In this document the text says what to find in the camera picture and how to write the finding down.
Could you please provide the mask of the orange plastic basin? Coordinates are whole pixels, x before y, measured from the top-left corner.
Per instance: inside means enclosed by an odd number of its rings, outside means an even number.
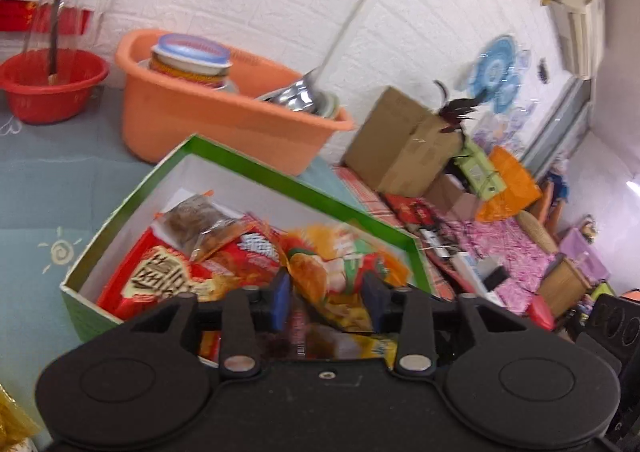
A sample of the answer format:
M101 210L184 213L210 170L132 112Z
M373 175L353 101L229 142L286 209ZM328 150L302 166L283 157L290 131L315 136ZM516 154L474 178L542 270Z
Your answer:
M162 34L159 29L132 30L115 53L125 74L122 139L148 163L157 163L190 135L200 134L287 175L300 175L334 133L355 129L343 107L326 119L259 102L262 94L288 86L300 74L239 48L230 48L230 79L237 94L143 67Z

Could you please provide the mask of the blue lidded container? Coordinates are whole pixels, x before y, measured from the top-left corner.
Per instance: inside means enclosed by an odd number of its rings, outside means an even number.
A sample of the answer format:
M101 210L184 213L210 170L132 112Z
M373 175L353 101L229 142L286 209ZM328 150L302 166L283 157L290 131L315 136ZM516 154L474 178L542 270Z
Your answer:
M152 46L149 68L165 76L221 89L227 86L231 53L224 45L188 34L163 34Z

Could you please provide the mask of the red checkered snack bag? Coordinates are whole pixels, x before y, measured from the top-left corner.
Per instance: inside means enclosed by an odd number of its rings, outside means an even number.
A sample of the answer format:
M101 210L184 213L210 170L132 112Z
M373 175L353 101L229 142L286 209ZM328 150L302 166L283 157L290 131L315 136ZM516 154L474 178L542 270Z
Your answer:
M202 262L191 261L146 230L104 286L96 305L126 321L181 293L208 302L244 286L266 286L280 268L276 247L258 227L233 238Z

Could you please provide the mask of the yellow green snack pack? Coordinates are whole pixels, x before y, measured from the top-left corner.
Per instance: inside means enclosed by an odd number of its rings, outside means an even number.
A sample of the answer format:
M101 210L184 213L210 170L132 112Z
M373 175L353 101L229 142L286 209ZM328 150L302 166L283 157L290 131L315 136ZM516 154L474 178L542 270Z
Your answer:
M0 452L37 452L32 437L40 427L0 386Z

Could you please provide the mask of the orange plastic bag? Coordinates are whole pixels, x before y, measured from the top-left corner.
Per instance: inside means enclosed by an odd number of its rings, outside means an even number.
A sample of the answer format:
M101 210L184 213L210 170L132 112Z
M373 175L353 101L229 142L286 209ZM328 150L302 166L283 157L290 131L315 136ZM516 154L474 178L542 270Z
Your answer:
M513 218L541 198L541 189L532 175L506 149L494 147L489 160L506 188L484 202L475 216L476 221L491 223Z

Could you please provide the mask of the teal printed tablecloth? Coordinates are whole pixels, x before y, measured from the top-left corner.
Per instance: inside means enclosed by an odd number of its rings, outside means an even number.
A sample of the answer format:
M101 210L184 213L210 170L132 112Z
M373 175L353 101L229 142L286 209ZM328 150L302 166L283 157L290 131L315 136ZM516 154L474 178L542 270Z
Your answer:
M41 370L79 342L60 284L151 170L122 143L122 104L100 86L65 123L24 125L1 109L1 385L33 420Z

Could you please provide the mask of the clear glass pitcher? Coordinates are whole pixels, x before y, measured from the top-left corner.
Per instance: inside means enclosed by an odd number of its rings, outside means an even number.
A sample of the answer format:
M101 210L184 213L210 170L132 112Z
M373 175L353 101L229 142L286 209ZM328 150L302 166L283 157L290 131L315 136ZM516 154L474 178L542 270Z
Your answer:
M58 52L88 50L96 40L106 1L39 0L23 53L47 50L48 74L55 74Z

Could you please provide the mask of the dark purple plant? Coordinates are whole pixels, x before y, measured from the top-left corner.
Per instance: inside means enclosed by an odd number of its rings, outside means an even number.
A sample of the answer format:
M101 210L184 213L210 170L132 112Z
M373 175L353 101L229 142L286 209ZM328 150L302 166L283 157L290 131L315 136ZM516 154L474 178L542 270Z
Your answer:
M464 134L462 121L468 119L472 112L475 112L475 109L484 102L487 90L483 89L473 97L460 97L450 100L447 87L439 80L435 80L434 83L438 86L440 94L442 94L442 106L440 106L437 116L446 123L446 126L440 129L440 132L460 132Z

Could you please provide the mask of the blue paper fan decoration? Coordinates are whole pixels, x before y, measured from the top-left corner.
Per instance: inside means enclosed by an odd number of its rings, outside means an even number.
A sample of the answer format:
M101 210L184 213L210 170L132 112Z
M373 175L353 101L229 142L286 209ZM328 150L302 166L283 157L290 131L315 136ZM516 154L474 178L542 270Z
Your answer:
M518 46L512 36L504 34L492 40L480 53L469 79L469 94L484 96L495 114L504 114L515 102L521 89L516 70Z

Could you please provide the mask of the green cardboard box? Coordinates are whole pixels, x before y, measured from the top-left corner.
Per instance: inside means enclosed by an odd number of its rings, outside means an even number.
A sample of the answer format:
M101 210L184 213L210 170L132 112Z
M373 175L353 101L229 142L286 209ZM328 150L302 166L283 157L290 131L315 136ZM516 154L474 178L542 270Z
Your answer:
M295 359L393 360L378 289L430 289L416 240L370 213L199 137L113 212L61 290L82 340L190 293L245 288L262 346Z

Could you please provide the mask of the yellow chip bag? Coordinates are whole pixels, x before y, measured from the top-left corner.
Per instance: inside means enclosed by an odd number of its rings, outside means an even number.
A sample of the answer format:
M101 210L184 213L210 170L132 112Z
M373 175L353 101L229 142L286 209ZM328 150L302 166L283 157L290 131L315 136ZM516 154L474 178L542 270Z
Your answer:
M393 253L344 223L318 223L278 237L297 293L323 320L349 334L371 335L372 317L364 305L364 279L385 286L409 283L409 268Z

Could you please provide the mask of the clear biscuit pack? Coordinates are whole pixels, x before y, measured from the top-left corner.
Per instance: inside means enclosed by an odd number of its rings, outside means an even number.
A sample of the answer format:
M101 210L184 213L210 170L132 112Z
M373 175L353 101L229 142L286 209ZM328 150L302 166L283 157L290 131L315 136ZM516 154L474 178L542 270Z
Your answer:
M192 262L202 262L235 241L256 223L245 217L227 215L209 197L194 194L161 213L152 224L155 235Z

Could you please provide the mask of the light green box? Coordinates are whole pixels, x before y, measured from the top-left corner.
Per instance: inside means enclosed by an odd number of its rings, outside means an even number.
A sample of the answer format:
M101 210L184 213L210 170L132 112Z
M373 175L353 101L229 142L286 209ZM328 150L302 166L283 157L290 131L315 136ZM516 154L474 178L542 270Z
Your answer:
M454 164L464 175L473 192L483 201L489 201L506 189L506 183L480 146L466 138L462 151L454 157Z

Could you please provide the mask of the pink floral cloth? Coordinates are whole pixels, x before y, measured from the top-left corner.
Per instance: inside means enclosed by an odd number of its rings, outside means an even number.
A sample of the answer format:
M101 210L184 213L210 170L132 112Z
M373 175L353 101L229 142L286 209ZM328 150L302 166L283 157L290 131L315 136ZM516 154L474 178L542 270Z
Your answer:
M466 251L477 260L494 259L509 274L497 287L498 297L510 311L518 315L526 313L555 255L532 241L514 218L496 223L442 219L423 199L380 195L369 189L352 170L336 166L334 171L366 212L376 219L414 234L426 222L446 244Z

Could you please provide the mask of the small brown cardboard box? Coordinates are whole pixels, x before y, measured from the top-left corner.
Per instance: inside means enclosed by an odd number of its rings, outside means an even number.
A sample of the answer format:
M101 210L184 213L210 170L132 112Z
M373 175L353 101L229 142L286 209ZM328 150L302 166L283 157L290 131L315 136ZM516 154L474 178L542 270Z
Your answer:
M453 175L441 173L430 185L423 198L444 217L473 221L485 202L468 192Z

